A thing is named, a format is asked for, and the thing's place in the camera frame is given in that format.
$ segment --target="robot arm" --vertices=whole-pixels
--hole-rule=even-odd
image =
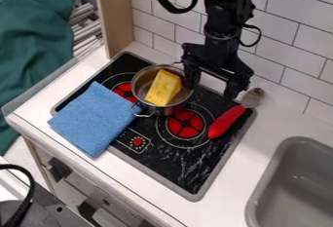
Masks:
[[[198,3],[192,0],[188,8],[177,8],[168,0],[158,0],[169,12],[183,14],[191,11]],[[241,91],[248,89],[253,70],[238,57],[239,45],[252,47],[261,38],[261,30],[246,22],[253,18],[255,9],[251,0],[204,0],[207,23],[204,26],[204,45],[185,43],[182,62],[187,85],[197,86],[202,72],[208,73],[227,83],[224,91],[223,107],[227,110]],[[245,45],[241,41],[243,28],[259,31],[257,41]]]

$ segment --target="metal sink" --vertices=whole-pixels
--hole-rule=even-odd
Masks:
[[[249,199],[249,227],[332,227],[333,149],[309,138],[285,140]]]

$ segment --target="blue cloth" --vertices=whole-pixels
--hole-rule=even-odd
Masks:
[[[50,121],[51,127],[93,158],[135,119],[132,103],[93,82]]]

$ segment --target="pot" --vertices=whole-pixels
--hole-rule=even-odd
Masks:
[[[181,91],[167,106],[157,106],[144,99],[147,96],[148,91],[160,69],[164,69],[179,76],[182,82]],[[181,69],[171,65],[151,65],[140,70],[131,80],[131,91],[138,100],[138,102],[131,108],[131,111],[136,117],[146,118],[149,118],[153,115],[169,116],[181,111],[193,93],[193,90],[187,88],[185,85],[184,72]],[[133,110],[136,105],[139,105],[141,108],[143,108],[147,114],[136,114]]]

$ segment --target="green cloth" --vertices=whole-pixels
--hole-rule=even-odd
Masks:
[[[0,107],[73,55],[73,0],[0,0]],[[0,155],[19,134],[0,114]]]

